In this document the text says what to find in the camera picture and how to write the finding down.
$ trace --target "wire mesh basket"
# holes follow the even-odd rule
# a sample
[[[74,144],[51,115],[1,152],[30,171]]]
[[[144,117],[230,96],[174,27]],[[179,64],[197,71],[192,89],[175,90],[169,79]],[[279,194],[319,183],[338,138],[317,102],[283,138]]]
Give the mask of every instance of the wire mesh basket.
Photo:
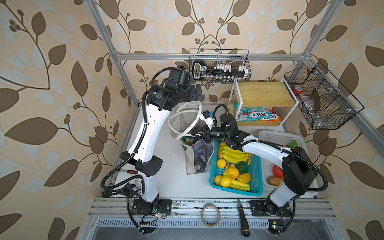
[[[197,49],[189,50],[189,71],[196,81],[210,83],[248,82],[251,69],[249,50]]]
[[[334,87],[323,75],[330,73],[338,83]],[[299,108],[311,129],[334,130],[364,109],[361,102],[319,62],[315,67],[301,67],[284,74],[299,101]]]

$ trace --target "tape roll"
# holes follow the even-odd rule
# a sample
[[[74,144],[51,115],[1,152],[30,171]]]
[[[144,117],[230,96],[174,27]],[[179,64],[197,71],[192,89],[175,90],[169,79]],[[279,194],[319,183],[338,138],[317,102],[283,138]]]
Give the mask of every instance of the tape roll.
[[[217,222],[214,223],[214,224],[208,224],[208,223],[206,223],[206,221],[204,221],[204,218],[203,218],[203,212],[204,212],[204,210],[205,210],[207,207],[212,207],[212,208],[214,208],[214,209],[216,210],[216,212],[217,212],[218,220],[217,220]],[[206,205],[206,206],[203,208],[203,210],[201,210],[201,220],[203,221],[204,225],[207,226],[207,227],[214,227],[214,226],[216,226],[216,225],[220,222],[220,218],[221,218],[221,216],[220,216],[220,210],[219,210],[215,205],[208,204],[208,205]]]

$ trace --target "white basket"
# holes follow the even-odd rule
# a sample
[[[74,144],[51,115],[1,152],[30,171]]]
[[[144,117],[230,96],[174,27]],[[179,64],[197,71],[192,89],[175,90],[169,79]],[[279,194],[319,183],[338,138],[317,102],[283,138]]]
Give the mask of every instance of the white basket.
[[[305,145],[304,139],[298,135],[285,133],[285,132],[275,132],[275,131],[266,131],[262,130],[259,133],[259,139],[263,141],[273,142],[276,144],[279,144],[281,146],[288,145],[292,140],[296,140],[299,147],[303,148],[305,152],[308,154],[307,146]],[[270,188],[277,188],[276,186],[273,186],[268,183],[268,178],[271,176],[274,176],[272,173],[272,169],[274,167],[274,164],[268,160],[265,160],[264,158],[261,158],[262,161],[262,177],[263,182],[267,187]],[[317,181],[316,179],[313,180],[310,187],[317,188]],[[318,192],[306,192],[304,197],[307,196],[316,196]]]

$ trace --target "wallpaper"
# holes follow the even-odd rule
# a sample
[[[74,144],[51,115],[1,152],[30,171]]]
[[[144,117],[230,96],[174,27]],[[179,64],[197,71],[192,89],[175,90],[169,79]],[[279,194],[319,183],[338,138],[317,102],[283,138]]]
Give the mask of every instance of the wallpaper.
[[[312,56],[328,66],[363,103],[362,113],[381,132],[383,13],[381,0],[346,0]],[[329,187],[320,196],[330,200],[345,236],[351,240],[384,239],[384,157],[357,126],[349,121],[338,130],[309,130],[297,109],[286,127],[305,139],[310,158],[326,174]]]
[[[327,0],[96,0],[118,52],[302,53]]]
[[[134,106],[85,4],[0,0],[0,239],[75,239]]]
[[[127,60],[123,61],[129,81],[139,101],[143,93],[151,88],[152,77],[166,67],[183,66],[189,69],[186,61],[161,61],[161,60]],[[284,73],[292,71],[292,61],[250,61],[252,75],[250,81],[281,81]],[[161,73],[155,80],[155,84],[167,78],[169,71]],[[201,84],[203,103],[227,103],[232,84],[209,83],[207,81],[193,81],[193,84]]]

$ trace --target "blue plastic basket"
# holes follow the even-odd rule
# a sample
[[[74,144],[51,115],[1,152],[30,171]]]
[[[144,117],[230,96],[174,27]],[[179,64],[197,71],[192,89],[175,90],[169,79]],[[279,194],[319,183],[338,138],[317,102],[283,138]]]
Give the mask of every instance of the blue plastic basket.
[[[261,160],[260,157],[257,155],[252,155],[251,156],[251,164],[248,166],[248,172],[252,176],[252,180],[249,185],[251,185],[251,190],[246,192],[246,191],[240,191],[236,189],[231,189],[227,187],[220,187],[215,184],[215,177],[217,175],[223,175],[223,172],[225,168],[220,169],[217,167],[216,162],[219,159],[218,158],[218,148],[219,144],[221,141],[215,141],[215,152],[212,157],[212,167],[211,167],[211,174],[209,177],[209,184],[216,189],[220,189],[222,191],[226,192],[233,192],[236,194],[242,194],[242,195],[247,195],[247,196],[254,196],[258,197],[263,194],[263,179],[262,179],[262,165],[261,165]]]

